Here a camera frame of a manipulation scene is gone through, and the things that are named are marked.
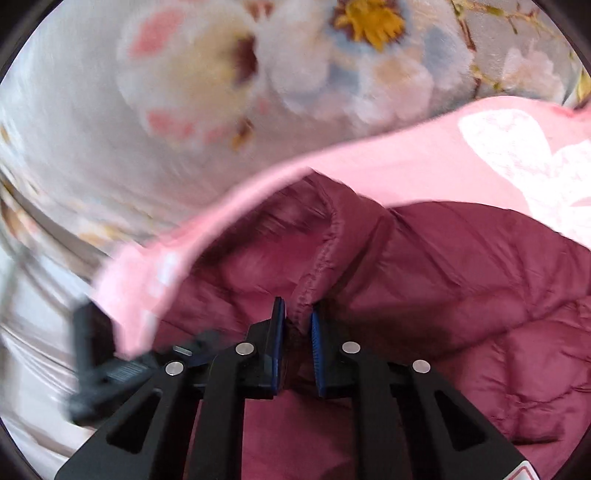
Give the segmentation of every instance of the flower print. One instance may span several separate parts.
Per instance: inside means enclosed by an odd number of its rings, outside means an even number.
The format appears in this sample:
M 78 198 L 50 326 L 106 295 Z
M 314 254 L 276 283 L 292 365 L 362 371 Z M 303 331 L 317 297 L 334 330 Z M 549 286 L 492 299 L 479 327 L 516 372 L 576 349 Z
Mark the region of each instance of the flower print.
M 118 85 L 149 134 L 199 150 L 243 123 L 264 91 L 253 12 L 252 2 L 169 0 L 130 20 Z
M 288 109 L 364 134 L 427 118 L 473 59 L 445 0 L 284 0 L 255 52 Z
M 512 95 L 528 96 L 562 103 L 566 90 L 560 76 L 554 73 L 554 63 L 533 43 L 523 56 L 518 48 L 508 50 L 501 78 L 504 91 Z
M 404 33 L 404 20 L 392 0 L 339 0 L 332 22 L 354 41 L 367 41 L 378 51 Z

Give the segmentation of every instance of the pink cloth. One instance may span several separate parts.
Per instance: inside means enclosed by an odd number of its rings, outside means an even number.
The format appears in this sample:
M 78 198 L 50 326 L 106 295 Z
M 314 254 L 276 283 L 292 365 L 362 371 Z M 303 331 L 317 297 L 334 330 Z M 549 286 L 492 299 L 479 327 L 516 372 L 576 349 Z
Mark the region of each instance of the pink cloth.
M 382 205 L 452 200 L 516 210 L 589 247 L 590 134 L 588 111 L 498 97 L 289 161 L 146 247 L 121 246 L 97 276 L 93 300 L 116 323 L 122 355 L 148 350 L 200 253 L 241 215 L 312 170 Z

